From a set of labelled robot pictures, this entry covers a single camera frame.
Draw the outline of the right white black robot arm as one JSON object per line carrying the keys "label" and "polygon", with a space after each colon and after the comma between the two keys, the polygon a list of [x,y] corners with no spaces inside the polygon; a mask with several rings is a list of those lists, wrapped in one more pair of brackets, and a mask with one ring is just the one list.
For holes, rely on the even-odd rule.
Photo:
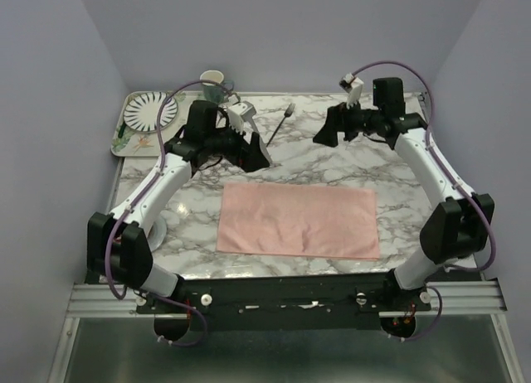
{"label": "right white black robot arm", "polygon": [[373,81],[373,107],[360,104],[363,82],[349,73],[339,82],[347,99],[328,108],[324,126],[313,141],[335,148],[338,135],[347,142],[359,134],[376,134],[409,166],[432,206],[420,232],[420,248],[389,274],[382,301],[390,309],[403,308],[412,291],[444,264],[465,259],[486,246],[487,226],[494,214],[494,200],[459,180],[447,166],[434,140],[427,138],[427,123],[419,113],[408,113],[402,80]]}

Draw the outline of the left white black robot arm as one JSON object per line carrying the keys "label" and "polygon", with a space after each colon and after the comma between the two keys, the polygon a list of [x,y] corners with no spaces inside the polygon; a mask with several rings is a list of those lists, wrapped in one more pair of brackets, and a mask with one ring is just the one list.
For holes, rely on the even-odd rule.
{"label": "left white black robot arm", "polygon": [[148,234],[175,192],[211,157],[221,157],[244,172],[270,166],[266,146],[254,128],[245,139],[244,125],[256,114],[248,101],[225,109],[206,100],[189,107],[182,129],[163,145],[162,156],[129,197],[108,214],[96,212],[87,226],[87,269],[120,283],[155,294],[167,313],[184,300],[184,279],[155,264]]}

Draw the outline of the pink cloth napkin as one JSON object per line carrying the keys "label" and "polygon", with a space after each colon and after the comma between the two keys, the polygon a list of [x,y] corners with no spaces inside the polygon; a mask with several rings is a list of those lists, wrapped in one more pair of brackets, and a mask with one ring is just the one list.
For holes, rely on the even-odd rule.
{"label": "pink cloth napkin", "polygon": [[229,182],[216,249],[245,255],[378,259],[377,197],[352,187]]}

